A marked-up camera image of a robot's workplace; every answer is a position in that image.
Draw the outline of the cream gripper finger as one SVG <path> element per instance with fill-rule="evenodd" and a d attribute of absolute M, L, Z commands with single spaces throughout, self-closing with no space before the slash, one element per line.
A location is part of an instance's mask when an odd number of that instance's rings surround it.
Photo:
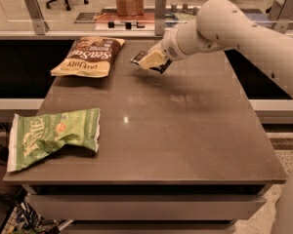
<path fill-rule="evenodd" d="M 158 52 L 158 53 L 162 54 L 163 53 L 163 51 L 162 51 L 162 42 L 159 41 L 154 46 L 152 46 L 147 52 L 149 54 L 151 54 L 153 52 Z"/>
<path fill-rule="evenodd" d="M 142 52 L 138 65 L 142 69 L 151 69 L 164 64 L 166 61 L 167 57 L 161 51 L 155 50 L 150 53 Z"/>

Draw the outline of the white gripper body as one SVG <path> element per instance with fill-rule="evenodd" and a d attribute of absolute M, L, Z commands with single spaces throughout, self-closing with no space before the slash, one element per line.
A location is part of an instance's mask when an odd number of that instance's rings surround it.
<path fill-rule="evenodd" d="M 187 57 L 179 46 L 177 28 L 165 33 L 159 42 L 159 53 L 171 61 L 179 61 Z"/>

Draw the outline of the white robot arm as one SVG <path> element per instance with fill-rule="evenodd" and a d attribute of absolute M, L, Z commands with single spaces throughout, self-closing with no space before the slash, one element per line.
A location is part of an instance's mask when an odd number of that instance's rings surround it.
<path fill-rule="evenodd" d="M 224 48 L 238 50 L 293 98 L 293 38 L 261 26 L 229 0 L 209 0 L 195 19 L 166 33 L 139 61 L 164 71 L 171 61 Z M 293 234 L 293 170 L 276 205 L 271 234 Z"/>

